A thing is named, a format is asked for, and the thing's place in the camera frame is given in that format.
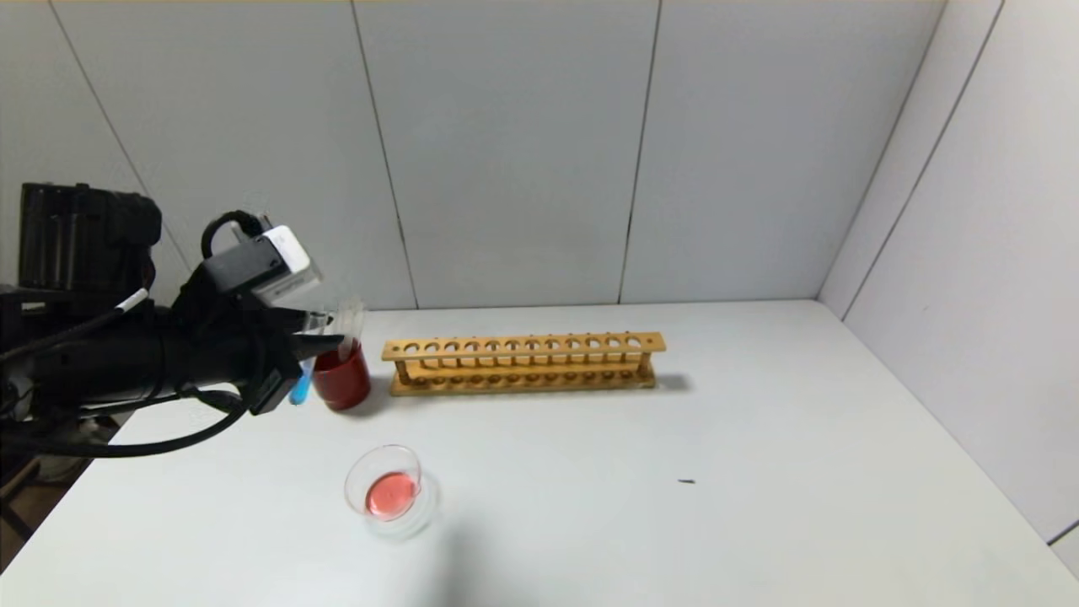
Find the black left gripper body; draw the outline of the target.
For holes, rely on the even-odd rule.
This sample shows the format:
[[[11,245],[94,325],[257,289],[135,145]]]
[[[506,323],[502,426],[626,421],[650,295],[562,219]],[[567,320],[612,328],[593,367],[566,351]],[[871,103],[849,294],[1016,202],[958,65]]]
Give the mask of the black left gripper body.
[[[161,341],[163,388],[192,394],[230,384],[251,415],[273,411],[299,377],[293,335],[304,321],[303,311],[240,308],[193,330],[167,326]]]

